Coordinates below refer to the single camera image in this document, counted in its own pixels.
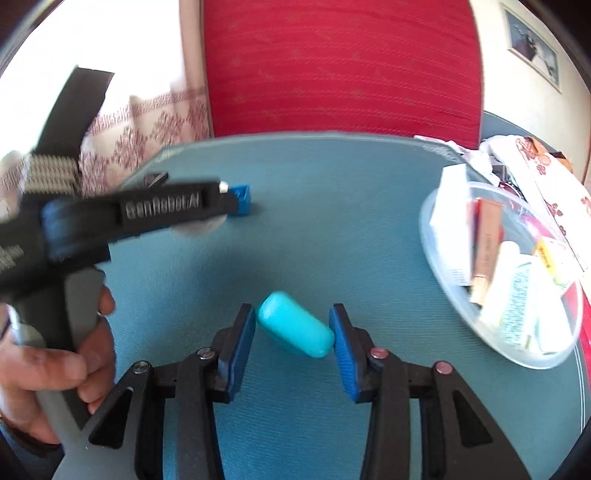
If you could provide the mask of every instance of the framed picture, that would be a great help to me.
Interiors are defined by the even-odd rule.
[[[509,50],[560,91],[558,54],[515,13],[503,5],[509,25]]]

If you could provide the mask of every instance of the red fabric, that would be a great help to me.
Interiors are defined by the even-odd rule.
[[[478,147],[468,0],[206,0],[204,44],[217,137],[340,130]]]
[[[583,326],[581,327],[581,346],[583,347],[583,356],[587,365],[587,379],[591,384],[591,305],[587,295],[583,295]]]

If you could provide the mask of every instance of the table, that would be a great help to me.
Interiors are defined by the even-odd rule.
[[[162,231],[112,246],[103,267],[118,302],[111,317],[118,375],[139,359],[181,360],[231,324],[242,302],[258,306],[274,290],[324,321],[342,302],[354,325],[404,361],[453,363],[532,477],[546,480],[587,422],[587,372],[578,348],[548,371],[509,362],[462,323],[440,289],[418,213],[441,168],[460,161],[429,142],[333,133],[163,150],[128,184],[159,171],[172,181],[219,177],[250,184],[255,204],[250,216],[206,236]],[[415,402],[411,413],[411,477],[418,479]],[[259,329],[241,392],[215,414],[228,480],[359,478],[369,405],[349,401],[333,354],[293,355]],[[168,409],[167,478],[174,478],[177,422]]]

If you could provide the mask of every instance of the blue gripper pad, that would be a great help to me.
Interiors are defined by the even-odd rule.
[[[223,361],[220,357],[217,367],[218,376],[228,382],[228,397],[230,401],[233,400],[234,395],[238,393],[240,386],[242,385],[242,378],[244,377],[244,370],[246,368],[246,362],[248,361],[248,354],[251,351],[256,327],[254,308],[243,305],[238,315],[239,318],[236,320],[236,323],[240,322],[241,328],[238,332],[235,348],[228,363]]]
[[[330,309],[329,326],[335,333],[335,355],[340,377],[343,381],[343,388],[351,400],[357,402],[361,392],[357,382],[357,364],[349,338],[351,332],[347,332],[348,327],[352,330],[352,326],[344,307],[340,308],[335,305]]]

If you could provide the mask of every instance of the finger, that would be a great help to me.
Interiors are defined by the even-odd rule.
[[[110,315],[115,311],[115,299],[108,287],[103,285],[99,297],[99,312],[102,315]]]
[[[2,342],[0,384],[8,388],[69,390],[85,379],[86,361],[82,355],[64,350],[18,346],[11,341]]]
[[[99,409],[100,404],[105,401],[105,397],[99,398],[98,400],[94,401],[93,403],[88,404],[88,412],[91,415],[94,415],[95,412]]]
[[[104,317],[99,319],[96,328],[82,342],[78,353],[85,358],[89,374],[115,363],[113,334]]]
[[[34,418],[41,414],[35,392],[17,387],[0,386],[0,411],[9,425],[27,432]]]
[[[43,443],[52,443],[54,445],[61,443],[60,439],[49,425],[49,421],[44,413],[37,416],[35,420],[31,422],[27,433]]]
[[[85,403],[93,403],[111,391],[115,380],[115,364],[97,370],[90,374],[84,383],[78,387],[78,396]]]

